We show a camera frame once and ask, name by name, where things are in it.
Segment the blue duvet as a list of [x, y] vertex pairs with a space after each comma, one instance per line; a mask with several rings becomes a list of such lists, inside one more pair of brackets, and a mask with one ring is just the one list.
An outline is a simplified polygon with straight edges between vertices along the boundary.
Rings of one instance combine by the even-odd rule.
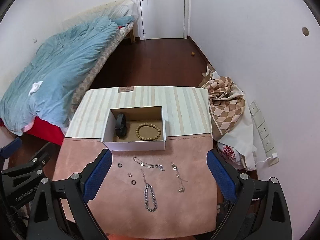
[[21, 136], [40, 118], [62, 130], [71, 119], [72, 97], [120, 30], [133, 16], [97, 17], [48, 38], [1, 99], [1, 120]]

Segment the black smart watch band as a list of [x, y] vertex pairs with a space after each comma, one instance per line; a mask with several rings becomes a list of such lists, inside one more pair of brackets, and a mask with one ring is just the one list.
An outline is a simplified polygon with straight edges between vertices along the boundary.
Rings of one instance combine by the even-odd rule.
[[124, 113], [119, 113], [116, 118], [115, 132], [118, 138], [124, 138], [127, 134], [126, 116]]

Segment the white power strip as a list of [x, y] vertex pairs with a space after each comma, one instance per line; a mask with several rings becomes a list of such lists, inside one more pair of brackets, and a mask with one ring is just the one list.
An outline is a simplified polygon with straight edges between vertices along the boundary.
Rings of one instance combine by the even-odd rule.
[[279, 162], [279, 157], [263, 113], [255, 101], [251, 102], [249, 110], [266, 154], [266, 159], [258, 161], [257, 164], [268, 163], [269, 166], [275, 165]]

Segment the checkered beige blanket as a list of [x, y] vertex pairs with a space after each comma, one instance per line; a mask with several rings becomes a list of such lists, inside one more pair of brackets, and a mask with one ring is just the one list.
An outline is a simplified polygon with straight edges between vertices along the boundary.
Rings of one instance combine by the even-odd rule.
[[253, 121], [244, 92], [230, 77], [207, 65], [199, 87], [208, 90], [213, 139], [218, 153], [237, 170], [254, 171]]

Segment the white door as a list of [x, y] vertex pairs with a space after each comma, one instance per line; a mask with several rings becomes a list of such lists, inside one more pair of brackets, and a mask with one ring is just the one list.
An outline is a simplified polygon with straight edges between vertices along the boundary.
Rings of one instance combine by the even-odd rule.
[[184, 38], [185, 0], [140, 0], [146, 40]]

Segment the white cardboard box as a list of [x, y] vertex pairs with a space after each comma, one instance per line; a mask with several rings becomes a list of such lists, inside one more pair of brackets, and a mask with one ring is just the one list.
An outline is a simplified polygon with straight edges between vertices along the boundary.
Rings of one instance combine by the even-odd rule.
[[[126, 116], [127, 134], [118, 138], [115, 132], [119, 113]], [[114, 108], [108, 113], [101, 142], [112, 151], [163, 151], [166, 133], [161, 106]]]

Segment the striped table cloth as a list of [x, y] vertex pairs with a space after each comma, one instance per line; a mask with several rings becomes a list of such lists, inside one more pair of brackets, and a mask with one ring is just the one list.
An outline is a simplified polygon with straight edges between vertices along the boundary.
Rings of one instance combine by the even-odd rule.
[[208, 91], [195, 87], [134, 86], [86, 92], [66, 133], [68, 138], [101, 139], [111, 109], [161, 106], [169, 137], [210, 133]]

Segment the red bed sheet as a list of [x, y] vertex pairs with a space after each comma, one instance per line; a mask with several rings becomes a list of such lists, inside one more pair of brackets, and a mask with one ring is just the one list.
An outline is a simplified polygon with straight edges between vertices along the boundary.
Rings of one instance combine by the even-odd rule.
[[35, 118], [32, 128], [26, 133], [59, 146], [62, 145], [65, 138], [65, 135], [59, 127], [54, 126], [39, 117]]

